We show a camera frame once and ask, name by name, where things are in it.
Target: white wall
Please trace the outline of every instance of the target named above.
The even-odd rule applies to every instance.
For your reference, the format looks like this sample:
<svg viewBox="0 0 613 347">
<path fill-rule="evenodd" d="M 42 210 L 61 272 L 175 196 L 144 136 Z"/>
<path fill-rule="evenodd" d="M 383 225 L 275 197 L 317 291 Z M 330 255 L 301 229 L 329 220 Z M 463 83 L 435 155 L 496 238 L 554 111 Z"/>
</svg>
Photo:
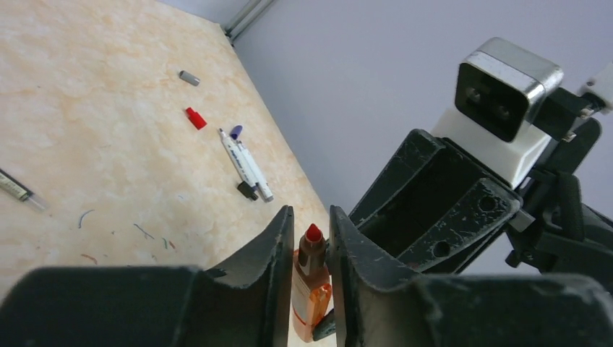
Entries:
<svg viewBox="0 0 613 347">
<path fill-rule="evenodd" d="M 460 61 L 507 38 L 560 64 L 576 90 L 613 59 L 613 1 L 278 0 L 236 50 L 325 205 L 347 212 L 406 134 L 453 104 Z M 580 169 L 613 216 L 613 120 Z M 471 268 L 511 271 L 506 238 Z"/>
<path fill-rule="evenodd" d="M 230 22 L 249 0 L 159 0 L 159 2 L 224 25 Z"/>
</svg>

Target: purple marker cap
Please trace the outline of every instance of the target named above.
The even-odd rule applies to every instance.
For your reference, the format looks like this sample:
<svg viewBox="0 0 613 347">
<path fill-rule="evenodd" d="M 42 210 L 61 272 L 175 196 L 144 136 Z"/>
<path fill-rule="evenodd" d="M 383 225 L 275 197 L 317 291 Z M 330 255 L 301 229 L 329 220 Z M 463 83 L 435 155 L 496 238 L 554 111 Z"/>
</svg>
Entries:
<svg viewBox="0 0 613 347">
<path fill-rule="evenodd" d="M 232 137 L 232 140 L 238 139 L 242 131 L 243 131 L 242 125 L 237 125 L 234 128 L 232 128 L 232 131 L 230 132 L 230 137 Z"/>
</svg>

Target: beige tabletop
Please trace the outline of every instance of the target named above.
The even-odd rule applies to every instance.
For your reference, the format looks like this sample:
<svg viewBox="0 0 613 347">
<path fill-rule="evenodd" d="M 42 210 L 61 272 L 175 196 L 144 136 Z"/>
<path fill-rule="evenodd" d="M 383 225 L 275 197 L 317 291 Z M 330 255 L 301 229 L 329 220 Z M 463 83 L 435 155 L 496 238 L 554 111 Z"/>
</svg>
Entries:
<svg viewBox="0 0 613 347">
<path fill-rule="evenodd" d="M 219 25 L 153 0 L 0 7 L 0 168 L 50 205 L 37 213 L 0 192 L 0 298 L 43 265 L 211 267 L 283 205 L 296 241 L 310 223 L 327 234 L 326 209 Z M 235 188 L 216 129 L 237 124 L 270 203 Z M 289 345 L 302 345 L 293 332 Z"/>
</svg>

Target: marker scribble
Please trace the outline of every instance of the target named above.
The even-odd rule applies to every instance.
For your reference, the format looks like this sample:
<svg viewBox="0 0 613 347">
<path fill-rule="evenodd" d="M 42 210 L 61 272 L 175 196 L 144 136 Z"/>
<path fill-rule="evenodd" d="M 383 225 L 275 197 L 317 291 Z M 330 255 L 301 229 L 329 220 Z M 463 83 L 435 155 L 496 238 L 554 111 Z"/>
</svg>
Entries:
<svg viewBox="0 0 613 347">
<path fill-rule="evenodd" d="M 81 229 L 81 225 L 83 224 L 83 218 L 90 212 L 94 212 L 95 210 L 89 210 L 89 211 L 85 211 L 85 213 L 83 213 L 81 215 L 81 218 L 79 218 L 79 229 Z"/>
<path fill-rule="evenodd" d="M 138 228 L 138 230 L 142 231 L 142 233 L 145 235 L 145 239 L 149 236 L 151 239 L 155 240 L 155 237 L 151 236 L 148 232 L 142 230 L 141 227 L 138 226 L 138 224 L 134 223 L 134 226 Z"/>
<path fill-rule="evenodd" d="M 81 257 L 88 258 L 89 260 L 93 261 L 94 264 L 96 264 L 96 265 L 98 264 L 98 261 L 94 257 L 92 257 L 91 255 L 81 254 Z"/>
</svg>

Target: metal camera housing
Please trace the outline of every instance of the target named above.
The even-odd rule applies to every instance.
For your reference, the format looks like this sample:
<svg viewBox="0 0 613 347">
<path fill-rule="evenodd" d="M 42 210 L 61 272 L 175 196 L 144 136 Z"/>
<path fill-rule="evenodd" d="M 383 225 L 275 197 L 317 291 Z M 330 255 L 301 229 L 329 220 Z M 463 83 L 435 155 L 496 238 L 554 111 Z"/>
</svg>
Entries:
<svg viewBox="0 0 613 347">
<path fill-rule="evenodd" d="M 460 64 L 455 107 L 496 137 L 512 142 L 563 77 L 553 62 L 492 38 Z"/>
</svg>

